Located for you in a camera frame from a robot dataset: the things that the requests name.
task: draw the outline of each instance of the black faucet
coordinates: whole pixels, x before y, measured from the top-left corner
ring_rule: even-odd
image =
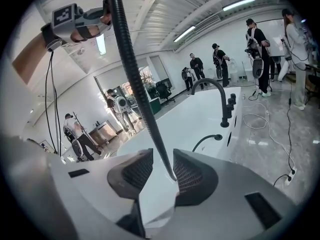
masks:
[[[191,89],[191,95],[195,95],[197,86],[203,83],[210,83],[215,85],[218,88],[221,95],[221,103],[222,103],[222,122],[220,125],[223,128],[228,127],[229,126],[228,118],[230,118],[230,116],[228,116],[226,93],[224,88],[221,86],[221,84],[219,84],[216,80],[213,80],[211,78],[202,78],[193,84],[193,87]]]

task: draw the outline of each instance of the hand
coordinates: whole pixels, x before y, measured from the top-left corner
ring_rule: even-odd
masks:
[[[107,25],[107,24],[111,21],[111,14],[109,13],[109,14],[107,14],[107,15],[102,16],[102,17],[100,18],[100,21],[101,21],[103,24]],[[89,27],[88,27],[88,30],[89,30],[89,32],[90,32],[90,34],[91,34],[92,36],[95,36],[95,35],[97,35],[98,33],[100,33],[100,30],[99,30],[99,28],[98,28],[97,25],[89,26]],[[72,32],[72,34],[71,34],[70,37],[71,37],[71,40],[74,41],[74,42],[78,42],[78,41],[81,41],[81,40],[84,39],[84,38],[80,35],[80,33],[78,32],[77,29],[75,29],[75,30]]]

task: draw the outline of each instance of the mesh panel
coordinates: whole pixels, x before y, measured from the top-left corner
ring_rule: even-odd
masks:
[[[201,169],[181,156],[174,156],[173,171],[178,181],[180,193],[191,190],[203,180]]]
[[[143,156],[122,170],[123,179],[141,191],[152,172],[153,162],[152,153]]]

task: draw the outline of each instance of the black gooseneck hose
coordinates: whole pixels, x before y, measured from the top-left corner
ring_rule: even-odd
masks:
[[[195,95],[195,91],[198,85],[203,84],[203,83],[210,83],[215,85],[221,95],[221,103],[222,103],[222,122],[221,122],[221,127],[226,128],[229,126],[228,123],[228,110],[227,110],[227,102],[226,102],[226,93],[224,88],[221,86],[221,84],[219,84],[216,80],[213,80],[211,78],[202,78],[198,81],[196,81],[193,84],[193,87],[191,89],[191,95]]]
[[[161,138],[157,122],[150,107],[150,103],[144,88],[144,84],[142,83],[141,76],[139,74],[138,64],[131,43],[123,2],[122,0],[108,0],[108,2],[110,6],[114,35],[126,77],[128,78],[132,88],[141,116],[154,142],[154,145],[161,156],[164,166],[171,179],[176,181],[177,179],[170,165],[164,142]]]

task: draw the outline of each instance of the woman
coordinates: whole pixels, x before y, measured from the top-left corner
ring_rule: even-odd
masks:
[[[293,95],[294,106],[299,110],[305,109],[305,85],[306,85],[306,64],[309,64],[306,52],[306,40],[299,34],[295,24],[294,15],[288,9],[282,10],[284,19],[284,35],[288,42],[289,53],[292,57],[293,68],[295,69],[295,91]]]

